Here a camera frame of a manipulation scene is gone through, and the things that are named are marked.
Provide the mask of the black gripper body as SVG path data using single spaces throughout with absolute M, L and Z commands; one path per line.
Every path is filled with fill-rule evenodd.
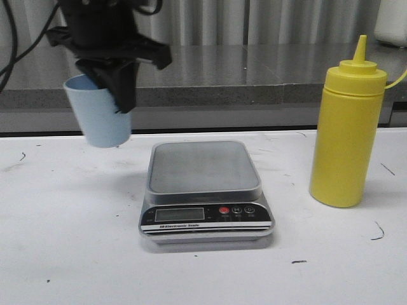
M 170 47 L 142 35 L 134 12 L 152 16 L 163 2 L 155 1 L 58 1 L 65 26 L 46 32 L 52 46 L 62 45 L 78 58 L 149 62 L 162 70 L 172 63 Z

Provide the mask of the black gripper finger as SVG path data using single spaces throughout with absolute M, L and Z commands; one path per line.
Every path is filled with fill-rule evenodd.
M 76 67 L 86 74 L 98 89 L 108 89 L 117 110 L 123 114 L 136 106 L 136 78 L 139 64 L 131 60 L 79 59 Z

